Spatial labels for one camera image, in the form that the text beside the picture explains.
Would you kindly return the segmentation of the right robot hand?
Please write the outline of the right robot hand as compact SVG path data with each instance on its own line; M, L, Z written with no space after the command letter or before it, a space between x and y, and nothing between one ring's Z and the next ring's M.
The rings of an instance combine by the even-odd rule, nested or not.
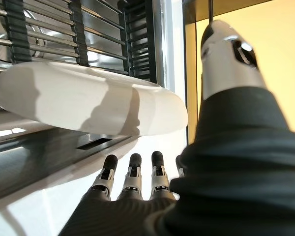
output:
M295 133L267 89L253 48L214 20L201 41L195 140L166 184L152 155L149 201L136 186L110 202L105 180L86 192L62 236L295 236Z

